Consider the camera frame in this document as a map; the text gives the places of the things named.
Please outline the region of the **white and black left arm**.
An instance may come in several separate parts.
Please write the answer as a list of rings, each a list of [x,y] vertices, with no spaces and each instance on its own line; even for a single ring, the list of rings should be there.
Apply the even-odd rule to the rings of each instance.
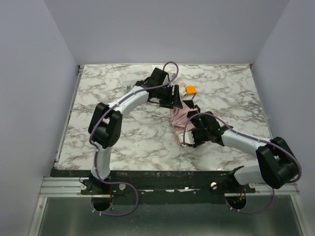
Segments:
[[[155,68],[148,78],[137,81],[121,98],[109,104],[97,104],[88,128],[89,142],[95,148],[91,170],[95,178],[104,181],[109,177],[112,147],[120,138],[123,118],[131,111],[152,98],[163,108],[183,107],[180,86],[171,84],[176,77],[176,74],[170,77],[164,70]]]

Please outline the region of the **pink folding umbrella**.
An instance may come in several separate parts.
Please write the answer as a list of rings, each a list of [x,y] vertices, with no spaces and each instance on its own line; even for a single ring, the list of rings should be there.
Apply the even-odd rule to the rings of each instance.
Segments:
[[[187,85],[181,82],[179,85],[179,94],[181,98],[182,108],[174,107],[170,112],[170,122],[175,134],[175,141],[178,145],[182,145],[179,135],[183,133],[184,127],[188,122],[187,114],[189,112],[200,112],[199,107],[194,103],[193,96],[187,94]]]

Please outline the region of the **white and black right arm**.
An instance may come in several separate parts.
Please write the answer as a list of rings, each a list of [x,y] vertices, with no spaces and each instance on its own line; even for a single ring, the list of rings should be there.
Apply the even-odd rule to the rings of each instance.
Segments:
[[[187,117],[194,129],[185,131],[185,144],[195,148],[211,142],[257,158],[256,166],[238,167],[233,170],[232,175],[239,185],[265,183],[274,189],[280,189],[283,185],[295,183],[301,178],[301,165],[285,139],[266,139],[236,131],[211,112],[189,112]]]

